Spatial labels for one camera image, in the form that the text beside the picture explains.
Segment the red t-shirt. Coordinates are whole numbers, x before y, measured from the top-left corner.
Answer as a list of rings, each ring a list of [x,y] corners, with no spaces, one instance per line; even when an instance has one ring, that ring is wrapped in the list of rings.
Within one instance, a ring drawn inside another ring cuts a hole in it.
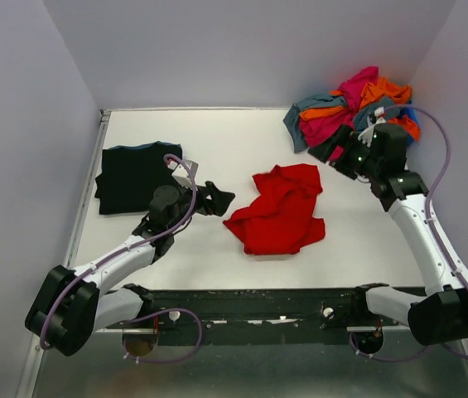
[[[247,255],[294,255],[326,237],[326,224],[314,217],[323,192],[318,167],[305,163],[274,166],[253,175],[259,196],[224,221]]]

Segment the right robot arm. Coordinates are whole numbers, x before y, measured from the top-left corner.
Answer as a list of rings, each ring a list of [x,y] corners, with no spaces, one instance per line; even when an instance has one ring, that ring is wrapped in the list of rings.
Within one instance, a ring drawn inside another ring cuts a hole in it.
[[[425,294],[407,294],[384,284],[365,285],[350,303],[358,324],[379,315],[407,327],[423,346],[468,339],[468,269],[439,225],[429,190],[407,167],[406,131],[376,124],[363,133],[341,125],[308,153],[351,178],[364,177],[396,223],[420,270]]]

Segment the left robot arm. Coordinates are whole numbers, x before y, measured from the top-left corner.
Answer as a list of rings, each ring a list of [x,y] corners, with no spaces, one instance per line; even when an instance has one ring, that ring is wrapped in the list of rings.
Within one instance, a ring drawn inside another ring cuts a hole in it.
[[[26,315],[25,328],[39,337],[42,348],[55,348],[69,357],[102,328],[119,322],[146,326],[152,317],[148,291],[123,280],[163,257],[194,214],[223,216],[234,198],[234,193],[221,191],[211,181],[159,187],[147,214],[121,245],[85,265],[74,269],[57,265],[48,272]]]

